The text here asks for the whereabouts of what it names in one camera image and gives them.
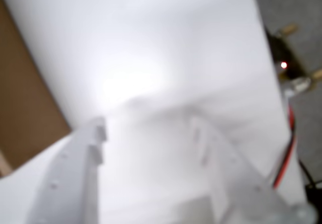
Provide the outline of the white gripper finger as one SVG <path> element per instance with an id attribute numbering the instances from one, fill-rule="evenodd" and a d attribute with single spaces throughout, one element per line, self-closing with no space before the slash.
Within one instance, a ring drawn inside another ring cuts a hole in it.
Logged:
<path id="1" fill-rule="evenodd" d="M 217 223 L 314 223 L 312 205 L 289 205 L 213 124 L 190 118 L 194 144 L 211 183 Z"/>
<path id="2" fill-rule="evenodd" d="M 27 223 L 98 223 L 98 167 L 107 139 L 103 117 L 72 133 L 46 169 Z"/>

